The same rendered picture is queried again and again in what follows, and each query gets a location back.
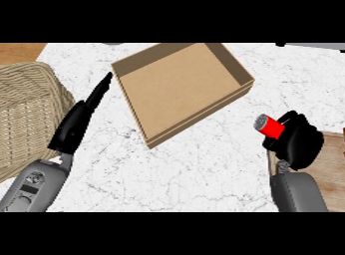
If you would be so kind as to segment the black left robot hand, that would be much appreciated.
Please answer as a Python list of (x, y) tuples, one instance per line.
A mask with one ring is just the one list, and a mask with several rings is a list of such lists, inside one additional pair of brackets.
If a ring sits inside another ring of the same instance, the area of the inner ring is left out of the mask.
[(110, 89), (113, 73), (107, 73), (87, 99), (79, 101), (70, 109), (56, 128), (48, 148), (61, 153), (74, 154), (80, 146), (92, 114)]

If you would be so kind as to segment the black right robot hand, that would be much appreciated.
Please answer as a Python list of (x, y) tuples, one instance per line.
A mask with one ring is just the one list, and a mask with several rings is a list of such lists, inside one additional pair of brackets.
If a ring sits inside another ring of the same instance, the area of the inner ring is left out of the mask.
[(278, 138), (266, 137), (262, 146), (275, 152), (278, 159), (286, 160), (290, 168), (299, 170), (314, 162), (324, 144), (324, 135), (308, 122), (303, 114), (289, 111), (277, 120), (284, 126)]

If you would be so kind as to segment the red can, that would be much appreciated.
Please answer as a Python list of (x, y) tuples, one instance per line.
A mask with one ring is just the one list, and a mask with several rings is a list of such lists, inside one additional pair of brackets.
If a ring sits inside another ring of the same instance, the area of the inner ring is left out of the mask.
[(280, 138), (284, 131), (284, 125), (266, 114), (262, 114), (256, 118), (253, 127), (266, 137), (271, 138)]

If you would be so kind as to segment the wooden cutting board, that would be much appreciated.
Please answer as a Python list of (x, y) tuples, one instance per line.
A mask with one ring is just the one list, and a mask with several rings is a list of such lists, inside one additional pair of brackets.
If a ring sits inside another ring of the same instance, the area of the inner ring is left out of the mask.
[[(296, 172), (306, 172), (315, 179), (326, 206), (331, 212), (345, 212), (345, 136), (339, 132), (324, 133), (324, 144), (311, 165)], [(274, 151), (266, 152), (269, 177), (275, 174), (278, 158)]]

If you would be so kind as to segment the brown cardboard box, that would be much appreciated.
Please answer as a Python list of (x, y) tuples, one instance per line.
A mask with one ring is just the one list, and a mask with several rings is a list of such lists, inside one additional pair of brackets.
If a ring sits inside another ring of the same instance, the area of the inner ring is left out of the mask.
[(147, 147), (240, 99), (253, 77), (219, 43), (160, 43), (113, 64)]

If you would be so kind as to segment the beige wicker basket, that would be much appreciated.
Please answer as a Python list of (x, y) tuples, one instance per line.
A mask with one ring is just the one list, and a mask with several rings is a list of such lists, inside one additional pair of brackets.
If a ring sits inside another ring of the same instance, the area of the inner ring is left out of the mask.
[(74, 104), (48, 64), (0, 65), (0, 183), (36, 159), (56, 156), (48, 145)]

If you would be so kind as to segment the grey appliance with black edge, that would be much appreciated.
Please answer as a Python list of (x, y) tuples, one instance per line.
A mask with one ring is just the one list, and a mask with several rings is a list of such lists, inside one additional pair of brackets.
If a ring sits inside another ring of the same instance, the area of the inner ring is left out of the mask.
[(321, 48), (321, 49), (331, 49), (337, 50), (340, 53), (345, 53), (345, 43), (277, 43), (277, 47), (284, 46), (300, 46), (300, 47), (311, 47), (311, 48)]

